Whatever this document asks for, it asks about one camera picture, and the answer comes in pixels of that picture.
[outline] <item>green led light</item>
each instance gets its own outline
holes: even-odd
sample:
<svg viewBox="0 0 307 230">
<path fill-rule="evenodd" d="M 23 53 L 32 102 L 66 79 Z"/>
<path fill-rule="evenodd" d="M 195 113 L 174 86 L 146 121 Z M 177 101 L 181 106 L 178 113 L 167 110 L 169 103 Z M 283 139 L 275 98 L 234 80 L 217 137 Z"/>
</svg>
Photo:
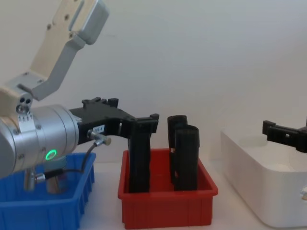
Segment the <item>green led light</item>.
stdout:
<svg viewBox="0 0 307 230">
<path fill-rule="evenodd" d="M 46 160 L 49 161 L 53 159 L 57 155 L 57 151 L 55 149 L 50 150 L 46 155 Z"/>
</svg>

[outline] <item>red plastic bin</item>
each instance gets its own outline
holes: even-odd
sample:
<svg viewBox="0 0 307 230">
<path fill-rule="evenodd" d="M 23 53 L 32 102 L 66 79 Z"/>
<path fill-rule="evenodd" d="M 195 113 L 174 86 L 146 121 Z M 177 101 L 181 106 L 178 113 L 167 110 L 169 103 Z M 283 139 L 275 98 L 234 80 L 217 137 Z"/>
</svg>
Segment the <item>red plastic bin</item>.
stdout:
<svg viewBox="0 0 307 230">
<path fill-rule="evenodd" d="M 218 189 L 198 160 L 198 190 L 174 191 L 170 182 L 169 150 L 152 149 L 150 192 L 128 193 L 129 154 L 123 153 L 118 197 L 126 229 L 210 225 L 213 196 Z"/>
</svg>

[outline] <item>white wall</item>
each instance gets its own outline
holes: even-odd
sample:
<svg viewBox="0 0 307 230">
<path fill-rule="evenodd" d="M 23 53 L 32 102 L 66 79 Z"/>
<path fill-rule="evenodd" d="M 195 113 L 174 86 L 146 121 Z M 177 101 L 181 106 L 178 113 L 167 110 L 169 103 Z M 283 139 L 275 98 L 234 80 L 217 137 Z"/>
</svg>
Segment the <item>white wall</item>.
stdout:
<svg viewBox="0 0 307 230">
<path fill-rule="evenodd" d="M 0 1 L 0 84 L 31 64 L 60 0 Z M 106 0 L 110 17 L 81 50 L 60 90 L 37 104 L 68 108 L 118 97 L 135 116 L 161 115 L 154 147 L 167 146 L 166 118 L 186 114 L 201 152 L 219 156 L 219 129 L 307 115 L 307 1 Z M 77 150 L 84 151 L 88 146 Z M 126 141 L 100 147 L 120 160 Z"/>
</svg>

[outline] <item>black cable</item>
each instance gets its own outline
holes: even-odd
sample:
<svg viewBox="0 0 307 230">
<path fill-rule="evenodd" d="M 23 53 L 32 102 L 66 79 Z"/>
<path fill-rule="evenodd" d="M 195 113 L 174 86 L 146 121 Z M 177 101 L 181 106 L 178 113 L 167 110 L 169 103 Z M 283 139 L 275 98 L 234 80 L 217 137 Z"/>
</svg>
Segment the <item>black cable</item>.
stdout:
<svg viewBox="0 0 307 230">
<path fill-rule="evenodd" d="M 85 166 L 86 166 L 86 163 L 87 163 L 87 160 L 88 158 L 90 157 L 91 155 L 91 152 L 93 151 L 94 148 L 96 148 L 97 145 L 94 143 L 89 149 L 88 151 L 86 152 L 85 154 L 85 157 L 82 161 L 82 166 L 81 166 L 81 169 L 56 169 L 56 170 L 53 170 L 53 171 L 49 171 L 49 172 L 46 172 L 44 173 L 45 175 L 45 179 L 48 180 L 52 177 L 56 177 L 56 176 L 60 176 L 64 173 L 68 173 L 68 172 L 75 172 L 75 173 L 84 173 L 84 170 L 85 170 Z"/>
</svg>

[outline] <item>blue plastic bin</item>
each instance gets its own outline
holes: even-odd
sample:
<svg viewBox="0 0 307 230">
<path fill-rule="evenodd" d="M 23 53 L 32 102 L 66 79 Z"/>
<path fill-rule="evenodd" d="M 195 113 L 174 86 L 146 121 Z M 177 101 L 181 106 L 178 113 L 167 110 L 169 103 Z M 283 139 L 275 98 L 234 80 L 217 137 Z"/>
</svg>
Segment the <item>blue plastic bin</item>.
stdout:
<svg viewBox="0 0 307 230">
<path fill-rule="evenodd" d="M 84 156 L 67 156 L 67 168 L 81 168 Z M 48 194 L 45 183 L 24 191 L 24 172 L 0 180 L 0 230 L 77 230 L 92 191 L 95 158 L 91 153 L 84 174 L 67 173 L 69 190 L 60 195 Z"/>
</svg>

